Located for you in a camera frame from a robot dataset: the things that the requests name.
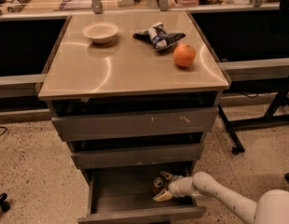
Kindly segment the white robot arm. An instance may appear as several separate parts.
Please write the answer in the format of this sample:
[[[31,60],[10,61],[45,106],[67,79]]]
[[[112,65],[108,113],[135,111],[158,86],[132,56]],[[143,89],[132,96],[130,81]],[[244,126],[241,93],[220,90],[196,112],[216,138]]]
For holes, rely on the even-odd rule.
[[[289,224],[288,191],[272,189],[255,202],[222,186],[205,172],[197,172],[192,176],[172,175],[165,171],[160,171],[160,174],[168,184],[154,197],[156,202],[168,201],[172,197],[209,196],[215,198],[244,224]]]

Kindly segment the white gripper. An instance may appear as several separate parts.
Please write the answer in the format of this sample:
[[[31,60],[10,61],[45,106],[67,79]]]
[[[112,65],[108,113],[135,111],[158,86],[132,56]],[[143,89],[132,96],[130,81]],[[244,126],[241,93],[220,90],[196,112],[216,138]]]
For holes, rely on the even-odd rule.
[[[193,179],[191,176],[181,176],[181,175],[172,175],[165,171],[159,172],[169,181],[168,190],[163,189],[159,194],[153,197],[153,200],[156,202],[165,202],[173,197],[193,197],[196,189],[193,185]]]

